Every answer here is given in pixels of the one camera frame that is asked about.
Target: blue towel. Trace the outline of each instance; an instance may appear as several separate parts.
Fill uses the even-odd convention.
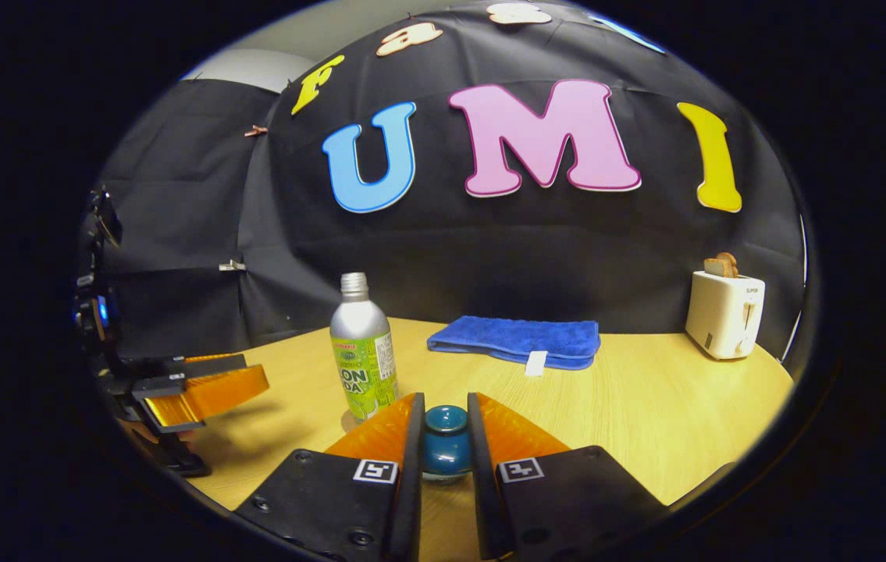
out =
[[[585,369],[599,351],[599,323],[532,322],[463,316],[429,337],[429,349],[483,353],[525,363],[531,351],[546,351],[546,366]]]

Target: wooden table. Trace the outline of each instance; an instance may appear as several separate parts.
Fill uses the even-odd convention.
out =
[[[792,380],[760,347],[715,361],[685,334],[603,334],[581,371],[525,366],[485,355],[429,351],[443,324],[390,319],[400,394],[425,393],[425,409],[467,407],[483,392],[568,447],[602,445],[665,505],[738,460],[777,415]],[[235,509],[296,448],[323,451],[354,427],[327,328],[245,352],[271,388],[207,420],[193,446],[211,476],[189,483]],[[471,478],[422,485],[424,562],[477,560]]]

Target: small blue jar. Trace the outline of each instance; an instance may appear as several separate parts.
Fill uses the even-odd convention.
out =
[[[422,437],[422,477],[453,484],[471,472],[471,437],[467,411],[457,406],[435,406],[425,413]]]

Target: white toaster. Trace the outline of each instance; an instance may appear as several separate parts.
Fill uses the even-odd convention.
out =
[[[693,272],[685,331],[716,359],[745,357],[754,349],[764,300],[763,280]]]

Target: pink letter m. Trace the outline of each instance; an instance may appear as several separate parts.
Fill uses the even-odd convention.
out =
[[[575,146],[575,164],[568,170],[571,185],[589,191],[640,187],[640,172],[629,165],[608,99],[607,85],[561,80],[550,90],[543,116],[538,116],[501,86],[453,93],[450,106],[464,110],[474,151],[475,171],[467,178],[467,192],[495,197],[522,185],[521,176],[508,169],[503,142],[540,186],[550,187],[568,138]]]

